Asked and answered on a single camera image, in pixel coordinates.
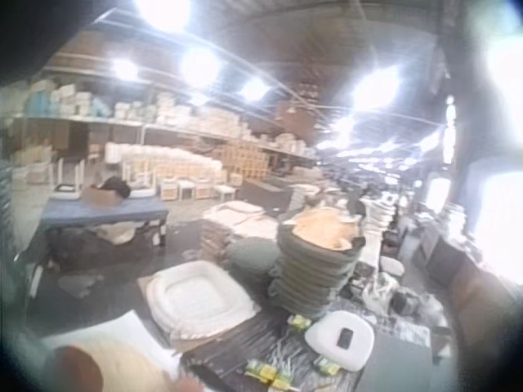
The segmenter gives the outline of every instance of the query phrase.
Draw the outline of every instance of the ceiling light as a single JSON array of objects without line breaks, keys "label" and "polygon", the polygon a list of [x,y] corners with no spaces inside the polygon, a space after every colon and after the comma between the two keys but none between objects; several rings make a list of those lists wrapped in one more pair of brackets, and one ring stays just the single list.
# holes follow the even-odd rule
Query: ceiling light
[{"label": "ceiling light", "polygon": [[387,185],[398,185],[400,182],[397,178],[386,176],[385,177],[385,184]]},{"label": "ceiling light", "polygon": [[254,78],[247,82],[244,88],[239,92],[243,98],[249,102],[254,102],[263,98],[263,96],[270,90],[260,78]]},{"label": "ceiling light", "polygon": [[428,186],[425,205],[439,214],[449,196],[451,181],[448,178],[440,177],[431,181]]},{"label": "ceiling light", "polygon": [[447,106],[447,123],[453,123],[456,120],[456,105],[451,104]]},{"label": "ceiling light", "polygon": [[113,61],[113,70],[122,80],[136,80],[138,78],[138,67],[128,59],[117,59]]},{"label": "ceiling light", "polygon": [[180,65],[181,75],[194,88],[210,86],[218,77],[221,62],[206,47],[189,49]]},{"label": "ceiling light", "polygon": [[425,139],[419,142],[419,148],[422,152],[426,153],[431,149],[435,149],[440,143],[440,133],[434,132],[432,135],[427,136]]},{"label": "ceiling light", "polygon": [[443,135],[443,162],[451,164],[454,159],[454,150],[456,145],[456,128],[447,127]]},{"label": "ceiling light", "polygon": [[143,18],[156,29],[174,33],[189,22],[190,0],[135,0]]},{"label": "ceiling light", "polygon": [[380,69],[366,76],[354,90],[356,110],[376,109],[394,100],[400,81],[396,67]]},{"label": "ceiling light", "polygon": [[332,130],[335,132],[351,132],[353,127],[354,119],[352,117],[342,117],[332,125]]},{"label": "ceiling light", "polygon": [[337,149],[347,149],[351,144],[351,137],[349,132],[340,132],[334,141],[334,146]]},{"label": "ceiling light", "polygon": [[209,101],[210,98],[208,96],[202,94],[201,92],[196,92],[191,96],[189,103],[193,106],[204,106]]},{"label": "ceiling light", "polygon": [[390,153],[392,150],[396,149],[396,145],[391,141],[387,141],[378,147],[382,153]]}]

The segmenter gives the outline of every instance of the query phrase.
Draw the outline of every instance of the cardboard box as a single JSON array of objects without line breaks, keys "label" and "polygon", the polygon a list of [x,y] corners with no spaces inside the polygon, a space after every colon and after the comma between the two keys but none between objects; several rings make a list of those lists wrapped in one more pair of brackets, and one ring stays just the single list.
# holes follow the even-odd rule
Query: cardboard box
[{"label": "cardboard box", "polygon": [[116,207],[123,199],[113,190],[87,187],[82,191],[81,199],[92,207]]}]

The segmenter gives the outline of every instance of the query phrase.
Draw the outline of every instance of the stacked white products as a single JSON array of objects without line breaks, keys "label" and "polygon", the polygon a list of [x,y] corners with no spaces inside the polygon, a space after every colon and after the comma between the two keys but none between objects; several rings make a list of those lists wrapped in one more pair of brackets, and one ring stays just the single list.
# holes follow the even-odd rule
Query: stacked white products
[{"label": "stacked white products", "polygon": [[147,287],[147,301],[154,320],[172,340],[214,336],[257,312],[245,290],[207,261],[158,272]]},{"label": "stacked white products", "polygon": [[223,203],[206,211],[200,240],[203,258],[220,262],[226,246],[236,238],[275,239],[276,221],[263,212],[259,206],[240,201]]},{"label": "stacked white products", "polygon": [[381,234],[386,231],[394,218],[396,208],[394,204],[384,200],[361,200],[366,206],[367,217],[365,219],[365,234]]},{"label": "stacked white products", "polygon": [[320,191],[315,185],[308,184],[297,184],[293,185],[294,191],[291,196],[291,202],[288,205],[289,211],[297,210],[305,205],[305,199],[307,196],[315,196]]}]

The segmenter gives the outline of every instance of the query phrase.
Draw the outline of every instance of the ceiling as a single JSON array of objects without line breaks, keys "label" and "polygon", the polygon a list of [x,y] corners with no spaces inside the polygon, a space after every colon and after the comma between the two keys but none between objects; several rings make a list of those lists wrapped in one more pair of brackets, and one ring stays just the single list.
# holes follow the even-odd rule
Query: ceiling
[{"label": "ceiling", "polygon": [[[350,111],[353,86],[374,67],[398,67],[388,112],[441,120],[429,93],[437,67],[435,0],[198,0],[190,30],[249,60],[289,86],[314,83],[327,118]],[[384,114],[360,115],[358,139],[415,143],[436,125]]]}]

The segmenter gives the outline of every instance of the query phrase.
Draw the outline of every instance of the paper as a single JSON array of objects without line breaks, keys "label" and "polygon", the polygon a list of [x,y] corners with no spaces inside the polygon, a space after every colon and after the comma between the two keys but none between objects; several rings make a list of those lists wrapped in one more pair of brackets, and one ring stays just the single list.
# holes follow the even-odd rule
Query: paper
[{"label": "paper", "polygon": [[145,329],[134,310],[120,318],[62,335],[49,336],[42,343],[53,350],[64,345],[98,338],[110,338],[131,345],[149,361],[167,372],[174,380],[178,376],[180,355],[175,350],[163,348]]}]

